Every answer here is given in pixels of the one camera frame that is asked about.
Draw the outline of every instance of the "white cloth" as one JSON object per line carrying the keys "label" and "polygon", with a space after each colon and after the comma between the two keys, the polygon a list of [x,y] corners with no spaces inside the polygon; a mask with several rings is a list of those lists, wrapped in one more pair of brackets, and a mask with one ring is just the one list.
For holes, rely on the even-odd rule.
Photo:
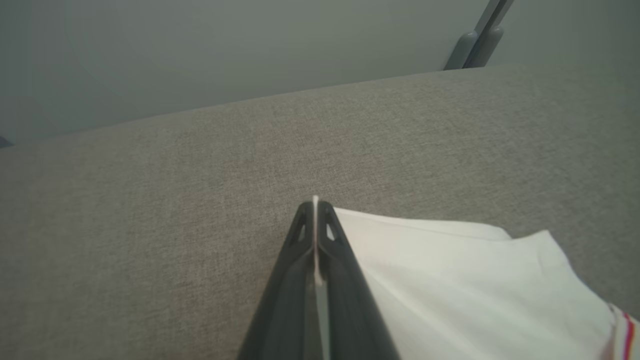
{"label": "white cloth", "polygon": [[624,359],[627,321],[549,232],[335,210],[402,359]]}

